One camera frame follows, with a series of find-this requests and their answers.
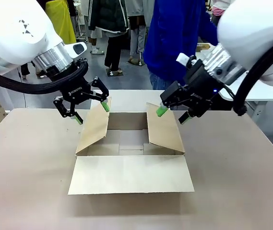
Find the blue hoodie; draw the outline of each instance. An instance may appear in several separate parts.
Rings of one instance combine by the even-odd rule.
[[[183,83],[186,68],[176,59],[179,53],[195,55],[198,36],[218,43],[204,0],[155,0],[144,52],[148,69],[164,80]]]

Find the yellow skirt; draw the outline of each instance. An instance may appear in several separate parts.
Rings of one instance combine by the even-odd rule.
[[[48,1],[46,3],[46,14],[51,20],[55,32],[65,44],[76,43],[66,0]]]

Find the pink garment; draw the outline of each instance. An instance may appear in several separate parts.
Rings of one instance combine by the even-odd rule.
[[[225,11],[216,7],[212,7],[212,13],[215,16],[222,16]]]

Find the robotic arm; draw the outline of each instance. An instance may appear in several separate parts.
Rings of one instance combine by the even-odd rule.
[[[273,4],[261,0],[236,0],[218,25],[220,44],[204,61],[180,54],[177,61],[187,67],[185,85],[174,82],[161,94],[161,116],[167,108],[185,105],[188,111],[179,119],[201,117],[212,99],[249,70],[234,98],[233,110],[246,113],[245,99],[253,85],[261,80],[273,86]]]
[[[82,118],[74,110],[88,99],[98,100],[108,110],[108,89],[99,78],[87,82],[88,64],[80,58],[85,43],[65,45],[36,0],[0,0],[0,86],[28,94],[60,91],[53,103],[63,117]],[[33,61],[51,79],[47,84],[25,84],[1,75]],[[98,87],[102,94],[91,91]],[[66,109],[63,100],[71,103]]]

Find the black hose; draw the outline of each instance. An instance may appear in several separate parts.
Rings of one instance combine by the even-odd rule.
[[[262,75],[272,66],[273,64],[273,47],[269,49],[251,68],[245,79],[241,83],[233,100],[233,110],[238,115],[243,115],[245,107],[244,103],[246,97],[255,83],[262,77]]]
[[[79,68],[72,74],[54,82],[45,84],[26,84],[0,75],[0,87],[27,94],[47,94],[59,91],[69,81],[84,76],[88,71],[86,61],[79,61]]]

